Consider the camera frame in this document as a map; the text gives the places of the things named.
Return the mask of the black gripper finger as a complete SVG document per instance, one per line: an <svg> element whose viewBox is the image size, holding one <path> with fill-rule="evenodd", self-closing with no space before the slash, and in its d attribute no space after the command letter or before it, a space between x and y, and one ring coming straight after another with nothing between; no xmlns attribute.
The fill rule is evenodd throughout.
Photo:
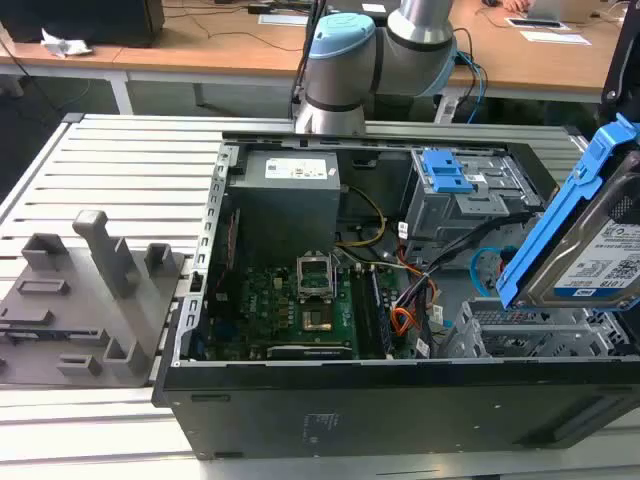
<svg viewBox="0 0 640 480"><path fill-rule="evenodd" d="M606 171L596 220L639 219L639 168Z"/></svg>

